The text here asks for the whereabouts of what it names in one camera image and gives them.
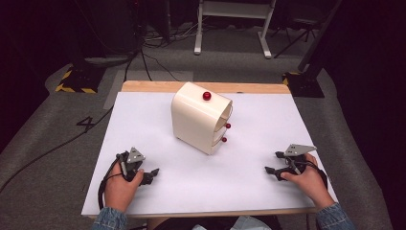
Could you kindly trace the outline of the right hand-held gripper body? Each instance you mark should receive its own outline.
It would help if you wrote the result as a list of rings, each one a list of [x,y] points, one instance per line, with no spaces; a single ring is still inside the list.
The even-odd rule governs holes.
[[[300,175],[305,171],[306,158],[305,154],[316,150],[316,147],[291,144],[284,152],[284,160],[287,167],[284,172]]]

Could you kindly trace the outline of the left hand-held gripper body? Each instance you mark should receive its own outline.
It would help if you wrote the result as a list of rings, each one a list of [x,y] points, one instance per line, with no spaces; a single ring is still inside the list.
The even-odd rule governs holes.
[[[134,147],[130,151],[125,151],[116,155],[116,158],[120,164],[123,178],[131,182],[135,177],[138,169],[146,159],[137,149]]]

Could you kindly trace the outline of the person's left hand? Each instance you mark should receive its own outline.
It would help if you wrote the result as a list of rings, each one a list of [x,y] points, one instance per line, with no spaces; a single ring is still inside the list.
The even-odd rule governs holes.
[[[124,213],[143,180],[144,170],[138,170],[133,180],[128,182],[121,176],[121,167],[116,163],[109,176],[104,192],[105,206]]]

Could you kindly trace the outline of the person's right hand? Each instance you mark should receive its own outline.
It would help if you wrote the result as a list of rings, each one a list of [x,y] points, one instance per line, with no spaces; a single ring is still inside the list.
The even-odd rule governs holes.
[[[307,166],[300,175],[283,172],[281,177],[295,183],[313,201],[317,211],[335,203],[318,170],[311,166]]]

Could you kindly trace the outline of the white table sheet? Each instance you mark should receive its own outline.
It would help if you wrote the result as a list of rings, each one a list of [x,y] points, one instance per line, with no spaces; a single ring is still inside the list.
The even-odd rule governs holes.
[[[98,188],[117,154],[136,148],[143,169],[159,173],[140,187],[127,209],[134,218],[311,213],[312,201],[266,168],[280,169],[276,152],[311,145],[289,94],[233,94],[227,140],[208,155],[174,137],[170,93],[121,92],[101,146],[82,214],[100,211]]]

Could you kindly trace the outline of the person's light blue clothing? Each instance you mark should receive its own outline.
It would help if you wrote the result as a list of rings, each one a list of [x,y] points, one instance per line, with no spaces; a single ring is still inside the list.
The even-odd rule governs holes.
[[[203,218],[191,230],[279,230],[280,224],[273,218],[251,216]]]

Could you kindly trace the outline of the cream drawer with red knob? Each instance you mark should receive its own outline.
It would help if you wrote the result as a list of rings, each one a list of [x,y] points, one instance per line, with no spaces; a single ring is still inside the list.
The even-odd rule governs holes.
[[[212,146],[216,146],[219,142],[221,142],[225,138],[225,134],[227,132],[227,128],[221,128],[219,131],[214,132],[214,139],[212,142]]]
[[[215,132],[220,131],[223,127],[225,127],[228,124],[228,120],[229,120],[229,116],[220,116],[218,121],[216,122],[214,131]]]

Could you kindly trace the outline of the cream mini drawer cabinet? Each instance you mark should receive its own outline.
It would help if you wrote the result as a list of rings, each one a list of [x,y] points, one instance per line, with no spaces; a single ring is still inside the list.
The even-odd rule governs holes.
[[[209,91],[212,97],[204,101],[202,94]],[[212,146],[214,127],[220,116],[229,116],[233,112],[233,101],[203,88],[192,82],[186,82],[174,95],[171,102],[173,134],[176,138],[205,152],[213,154],[225,137],[216,146]],[[227,130],[229,123],[223,127]]]

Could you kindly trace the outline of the black slanted stand with base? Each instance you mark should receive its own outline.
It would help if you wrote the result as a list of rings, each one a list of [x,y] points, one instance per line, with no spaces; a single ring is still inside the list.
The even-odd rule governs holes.
[[[282,75],[282,81],[294,97],[324,97],[317,77],[327,58],[328,27],[341,3],[342,0],[306,0],[305,3],[293,3],[288,7],[287,24],[301,26],[304,32],[280,51],[280,55],[306,34],[319,31],[298,66],[300,73]]]

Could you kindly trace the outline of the black stand base striped tape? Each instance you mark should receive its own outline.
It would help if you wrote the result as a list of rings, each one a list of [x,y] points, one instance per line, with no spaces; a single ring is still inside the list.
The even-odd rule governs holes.
[[[78,69],[71,65],[57,85],[56,92],[95,94],[98,92],[104,73],[105,68]]]

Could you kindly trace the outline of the black tripod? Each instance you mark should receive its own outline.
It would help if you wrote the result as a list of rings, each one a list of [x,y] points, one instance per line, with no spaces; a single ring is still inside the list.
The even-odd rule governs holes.
[[[284,28],[288,38],[288,44],[283,47],[279,52],[274,55],[274,58],[278,58],[290,47],[292,47],[296,42],[304,37],[305,40],[308,40],[310,35],[313,38],[316,38],[315,31],[321,29],[322,22],[316,19],[305,19],[303,17],[290,17],[284,23]],[[296,36],[294,39],[290,38],[289,30],[301,31],[301,33]]]

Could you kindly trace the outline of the white desk frame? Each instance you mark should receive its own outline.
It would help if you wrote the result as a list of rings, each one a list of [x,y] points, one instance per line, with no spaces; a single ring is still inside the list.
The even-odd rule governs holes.
[[[263,27],[258,32],[259,43],[265,58],[271,58],[272,54],[266,41],[267,31],[273,16],[277,0],[270,0],[269,3],[237,3],[237,2],[220,2],[212,0],[199,0],[197,10],[197,33],[195,36],[194,50],[196,55],[202,52],[203,37],[203,17],[220,16],[248,19],[263,19]]]

